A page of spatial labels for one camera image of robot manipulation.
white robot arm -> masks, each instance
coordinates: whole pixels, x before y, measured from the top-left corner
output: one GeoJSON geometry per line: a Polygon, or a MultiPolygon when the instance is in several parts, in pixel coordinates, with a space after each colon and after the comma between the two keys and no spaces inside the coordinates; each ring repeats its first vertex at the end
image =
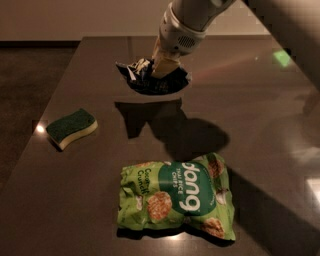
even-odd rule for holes
{"type": "Polygon", "coordinates": [[[162,78],[180,66],[205,38],[215,17],[235,0],[174,0],[164,13],[152,58],[152,76],[162,78]]]}

green sponge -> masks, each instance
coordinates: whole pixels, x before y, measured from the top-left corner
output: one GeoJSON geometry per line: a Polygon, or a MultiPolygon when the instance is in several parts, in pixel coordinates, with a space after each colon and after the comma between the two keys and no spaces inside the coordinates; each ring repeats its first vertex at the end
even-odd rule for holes
{"type": "Polygon", "coordinates": [[[64,150],[72,141],[92,133],[97,127],[97,120],[80,108],[73,114],[49,124],[46,130],[53,142],[64,150]]]}

dark table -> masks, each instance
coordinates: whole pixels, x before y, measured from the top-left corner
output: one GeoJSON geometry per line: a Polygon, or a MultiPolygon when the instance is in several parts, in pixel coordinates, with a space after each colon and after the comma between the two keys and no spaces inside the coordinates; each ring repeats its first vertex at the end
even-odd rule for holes
{"type": "Polygon", "coordinates": [[[0,254],[320,255],[313,85],[294,63],[281,66],[269,36],[208,37],[182,59],[193,78],[187,88],[139,95],[115,62],[150,58],[154,40],[83,39],[39,125],[84,108],[99,127],[64,152],[35,130],[0,197],[0,254]],[[118,232],[123,166],[210,151],[229,167],[235,243],[118,232]]]}

green light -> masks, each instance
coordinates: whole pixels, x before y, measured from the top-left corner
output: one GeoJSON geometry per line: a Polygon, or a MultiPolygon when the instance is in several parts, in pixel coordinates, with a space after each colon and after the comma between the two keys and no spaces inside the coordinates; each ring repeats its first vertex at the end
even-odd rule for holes
{"type": "Polygon", "coordinates": [[[277,51],[273,54],[273,56],[280,62],[282,67],[287,67],[290,63],[290,56],[286,53],[285,50],[277,51]]]}

green snack bag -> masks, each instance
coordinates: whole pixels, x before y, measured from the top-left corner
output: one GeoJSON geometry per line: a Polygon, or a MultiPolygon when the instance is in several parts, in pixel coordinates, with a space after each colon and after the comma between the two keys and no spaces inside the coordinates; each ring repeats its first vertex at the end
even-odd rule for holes
{"type": "Polygon", "coordinates": [[[235,240],[234,207],[224,160],[215,153],[193,161],[147,162],[121,172],[119,228],[179,228],[186,223],[235,240]]]}

